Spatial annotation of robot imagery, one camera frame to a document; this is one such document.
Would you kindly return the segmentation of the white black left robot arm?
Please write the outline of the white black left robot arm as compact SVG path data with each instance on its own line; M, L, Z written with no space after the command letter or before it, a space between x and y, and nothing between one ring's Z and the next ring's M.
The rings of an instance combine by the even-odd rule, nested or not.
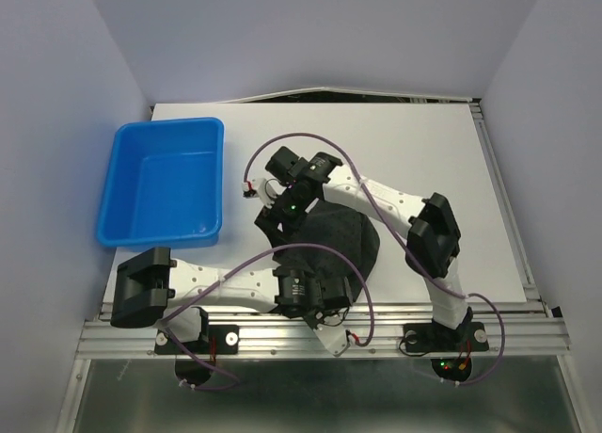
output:
M198 352L209 343L202 309L242 307L303 320L323 347L339 356L349 345L341 320L352 302L344 277L324 279L299 265L263 270L198 266L156 247L118 266L110 324L174 333L187 351Z

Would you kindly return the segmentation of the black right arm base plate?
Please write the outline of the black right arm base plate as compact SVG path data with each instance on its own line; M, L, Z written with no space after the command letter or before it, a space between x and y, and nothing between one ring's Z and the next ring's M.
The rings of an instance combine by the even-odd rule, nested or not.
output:
M481 322L470 322L451 330L435 322L409 323L403 326L405 350L411 354L489 350L488 337Z

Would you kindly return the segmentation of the black dotted skirt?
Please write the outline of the black dotted skirt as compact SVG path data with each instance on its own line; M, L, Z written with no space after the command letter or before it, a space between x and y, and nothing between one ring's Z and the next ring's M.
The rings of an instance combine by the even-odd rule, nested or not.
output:
M288 241L323 245L343 254L348 263L328 251L314 248L286 249L276 253L273 260L280 265L312 272L320 278L345 277L349 281L352 300L358 299L363 286L351 267L355 266L366 280L380 249L380 236L366 215L322 200L317 201L300 229Z

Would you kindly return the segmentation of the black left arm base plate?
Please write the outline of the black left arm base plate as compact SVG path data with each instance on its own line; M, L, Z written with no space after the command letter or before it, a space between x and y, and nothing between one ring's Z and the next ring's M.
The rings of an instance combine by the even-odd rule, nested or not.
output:
M177 340L189 351L197 355L236 355L239 350L240 329L234 324L209 324L196 340L186 342L182 334L177 334ZM153 352L159 356L182 354L182 350L166 333L156 336Z

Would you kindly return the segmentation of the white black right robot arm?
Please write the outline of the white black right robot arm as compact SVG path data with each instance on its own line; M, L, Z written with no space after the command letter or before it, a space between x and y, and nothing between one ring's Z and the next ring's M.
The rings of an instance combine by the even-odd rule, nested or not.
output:
M366 179L344 154L318 152L307 160L280 147L265 169L280 192L264 178L245 177L242 188L245 197L261 200L255 223L273 246L324 244L349 252L370 273L380 245L377 220L427 283L436 343L454 348L466 339L471 313L455 263L461 233L446 197L409 195Z

